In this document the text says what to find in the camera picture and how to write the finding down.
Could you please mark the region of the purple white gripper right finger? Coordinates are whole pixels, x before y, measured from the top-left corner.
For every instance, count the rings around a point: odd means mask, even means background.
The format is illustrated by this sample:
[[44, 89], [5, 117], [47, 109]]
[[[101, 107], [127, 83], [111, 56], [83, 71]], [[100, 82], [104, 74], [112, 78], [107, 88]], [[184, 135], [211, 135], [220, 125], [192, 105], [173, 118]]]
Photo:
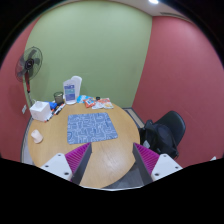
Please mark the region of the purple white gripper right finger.
[[168, 154], [158, 155], [143, 145], [134, 143], [132, 152], [144, 185], [182, 169]]

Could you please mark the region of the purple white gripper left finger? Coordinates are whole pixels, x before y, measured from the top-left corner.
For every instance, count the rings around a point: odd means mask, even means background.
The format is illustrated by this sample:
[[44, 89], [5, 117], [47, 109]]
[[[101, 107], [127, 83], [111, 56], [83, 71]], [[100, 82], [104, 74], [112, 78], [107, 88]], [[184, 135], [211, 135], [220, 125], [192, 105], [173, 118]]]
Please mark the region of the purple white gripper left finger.
[[92, 146], [86, 143], [67, 154], [57, 153], [41, 169], [79, 185], [91, 153]]

